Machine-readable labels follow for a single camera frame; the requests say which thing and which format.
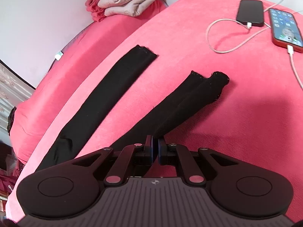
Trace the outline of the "dark cloth on bed corner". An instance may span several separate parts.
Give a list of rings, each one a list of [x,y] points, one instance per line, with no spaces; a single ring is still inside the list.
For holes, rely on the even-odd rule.
[[[8,135],[10,135],[10,132],[11,132],[11,129],[12,129],[12,126],[13,126],[15,111],[16,111],[16,107],[14,107],[11,110],[11,112],[10,112],[10,114],[8,116],[8,124],[7,124]]]

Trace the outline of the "folded red blanket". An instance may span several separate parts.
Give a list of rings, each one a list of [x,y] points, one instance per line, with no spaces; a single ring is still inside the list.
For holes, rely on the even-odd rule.
[[[101,22],[106,18],[104,14],[105,9],[98,6],[99,1],[100,0],[87,0],[85,2],[86,10],[90,12],[94,22]]]

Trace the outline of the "pink bed sheet near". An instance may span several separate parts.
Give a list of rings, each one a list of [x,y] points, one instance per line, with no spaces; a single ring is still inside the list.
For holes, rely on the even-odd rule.
[[[24,212],[1,226],[294,226],[293,187],[282,175],[208,148],[167,144],[164,135],[215,102],[229,77],[189,76],[119,140],[80,151],[114,105],[159,59],[125,53],[91,85],[37,169],[15,187]]]

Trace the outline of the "pink far bed cover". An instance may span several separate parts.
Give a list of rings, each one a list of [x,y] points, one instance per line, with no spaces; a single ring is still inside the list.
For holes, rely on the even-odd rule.
[[[17,159],[26,164],[67,100],[95,68],[133,32],[166,8],[153,2],[140,16],[113,15],[89,25],[36,87],[18,104],[10,130]]]

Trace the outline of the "small white blue tag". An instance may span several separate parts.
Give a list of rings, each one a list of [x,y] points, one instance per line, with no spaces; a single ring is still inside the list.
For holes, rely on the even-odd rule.
[[[59,51],[56,53],[54,58],[56,61],[59,61],[63,55],[64,55],[64,53],[62,51]]]

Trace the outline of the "hanging clothes rack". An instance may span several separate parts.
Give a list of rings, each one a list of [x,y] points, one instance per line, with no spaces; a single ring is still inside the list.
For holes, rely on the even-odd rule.
[[[11,146],[1,141],[1,220],[6,218],[6,203],[24,165]]]

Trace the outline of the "red smartphone lit screen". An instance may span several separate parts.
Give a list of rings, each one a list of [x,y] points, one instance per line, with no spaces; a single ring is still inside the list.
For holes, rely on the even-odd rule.
[[[302,34],[294,15],[278,9],[269,9],[272,42],[282,48],[292,46],[293,50],[302,53]]]

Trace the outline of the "black smartphone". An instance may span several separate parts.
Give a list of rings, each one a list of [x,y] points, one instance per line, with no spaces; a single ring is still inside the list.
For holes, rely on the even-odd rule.
[[[259,0],[241,0],[236,21],[247,25],[251,23],[252,26],[264,26],[264,11],[263,2]]]

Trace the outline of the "floral white curtain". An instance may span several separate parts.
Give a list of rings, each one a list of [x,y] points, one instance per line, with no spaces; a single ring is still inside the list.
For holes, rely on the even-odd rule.
[[[8,135],[9,115],[19,103],[28,100],[34,88],[26,84],[1,62],[1,133]]]

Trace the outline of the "black pants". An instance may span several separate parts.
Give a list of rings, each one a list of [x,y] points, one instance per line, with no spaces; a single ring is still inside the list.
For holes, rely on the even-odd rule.
[[[120,107],[117,127],[114,128],[116,131],[126,124],[128,118],[134,119],[142,108],[151,109],[112,143],[111,147],[120,151],[127,145],[145,142],[147,135],[160,137],[169,133],[200,109],[215,102],[230,81],[222,72],[216,71],[206,78],[192,71],[170,95],[155,106],[151,104],[155,94],[147,100],[141,100],[142,91],[130,93],[129,89],[156,58],[157,55],[151,50],[139,45],[122,56],[61,129],[37,170],[76,158],[117,104]]]

